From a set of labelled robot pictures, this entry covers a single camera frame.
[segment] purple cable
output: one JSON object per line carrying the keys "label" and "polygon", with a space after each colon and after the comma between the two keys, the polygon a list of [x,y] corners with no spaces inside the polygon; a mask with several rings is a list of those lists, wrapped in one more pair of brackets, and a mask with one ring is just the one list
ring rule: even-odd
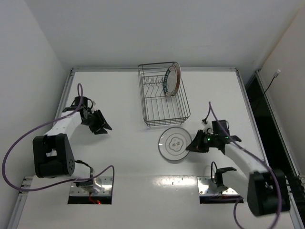
{"label": "purple cable", "polygon": [[82,93],[83,93],[83,90],[82,90],[82,85],[79,83],[77,84],[77,94],[78,96],[81,97],[80,99],[80,103],[78,104],[77,108],[72,111],[70,114],[66,115],[66,116],[63,116],[63,117],[60,117],[60,118],[57,118],[57,119],[54,119],[52,121],[49,121],[49,122],[46,122],[44,124],[41,124],[40,126],[38,127],[35,127],[34,129],[31,129],[30,131],[26,132],[24,135],[22,135],[20,138],[18,138],[13,144],[12,146],[9,148],[9,150],[6,152],[5,156],[4,156],[4,159],[3,159],[3,162],[2,162],[2,176],[3,176],[3,179],[5,180],[5,182],[11,186],[12,188],[18,190],[18,191],[23,191],[23,192],[33,192],[33,191],[40,191],[40,190],[44,190],[46,188],[49,188],[49,187],[53,187],[55,185],[60,185],[60,184],[63,184],[63,183],[67,183],[67,182],[71,182],[71,181],[86,181],[86,180],[92,180],[92,179],[95,179],[97,178],[98,176],[100,176],[101,174],[103,174],[106,170],[108,170],[110,167],[112,167],[112,170],[113,170],[113,178],[112,178],[112,189],[111,189],[111,196],[112,196],[112,192],[113,192],[113,184],[114,184],[114,166],[113,165],[110,165],[108,166],[107,168],[105,168],[102,172],[100,172],[99,174],[93,176],[93,177],[90,177],[90,178],[79,178],[79,179],[69,179],[69,180],[64,180],[64,181],[60,181],[60,182],[57,182],[57,183],[54,183],[54,184],[51,184],[51,185],[47,185],[47,186],[44,186],[44,187],[38,187],[38,188],[31,188],[31,189],[28,189],[28,188],[21,188],[21,187],[18,187],[18,186],[15,186],[13,185],[7,178],[6,176],[6,173],[5,173],[5,164],[6,164],[6,161],[9,157],[9,154],[11,153],[12,149],[23,139],[25,138],[27,135],[31,134],[32,132],[34,132],[35,130],[38,130],[46,125],[49,125],[49,124],[52,124],[52,123],[55,123],[57,121],[60,121],[62,119],[65,119],[71,115],[73,115],[74,113],[76,113],[77,111],[79,111],[79,109],[81,108],[81,104],[82,104]]}
{"label": "purple cable", "polygon": [[[275,187],[276,187],[276,191],[277,191],[277,197],[278,197],[278,207],[276,210],[276,217],[274,219],[274,221],[272,222],[271,226],[268,229],[272,229],[276,226],[276,224],[278,223],[278,220],[280,218],[280,214],[282,211],[282,195],[281,195],[281,189],[280,186],[278,184],[278,181],[276,179],[276,176],[274,174],[274,172],[272,171],[272,169],[261,159],[259,159],[257,156],[255,156],[254,154],[252,154],[251,152],[249,152],[248,150],[246,150],[245,148],[243,148],[242,146],[240,146],[238,143],[236,143],[231,136],[226,132],[226,130],[224,129],[224,127],[221,125],[221,123],[219,122],[219,120],[217,119],[214,110],[212,108],[211,102],[209,102],[209,109],[211,110],[214,118],[216,119],[218,125],[221,127],[221,129],[223,130],[223,132],[227,135],[227,137],[229,137],[229,139],[232,141],[233,144],[235,144],[239,149],[243,150],[245,153],[247,153],[248,155],[250,155],[251,157],[253,157],[256,161],[258,161],[259,163],[261,163],[271,174],[273,180],[275,181]],[[237,226],[241,229],[244,229],[240,223],[237,221],[237,217],[236,217],[236,208],[237,208],[237,204],[239,202],[239,199],[236,201],[235,205],[234,205],[234,209],[233,209],[233,216],[234,216],[234,220],[237,224]]]}

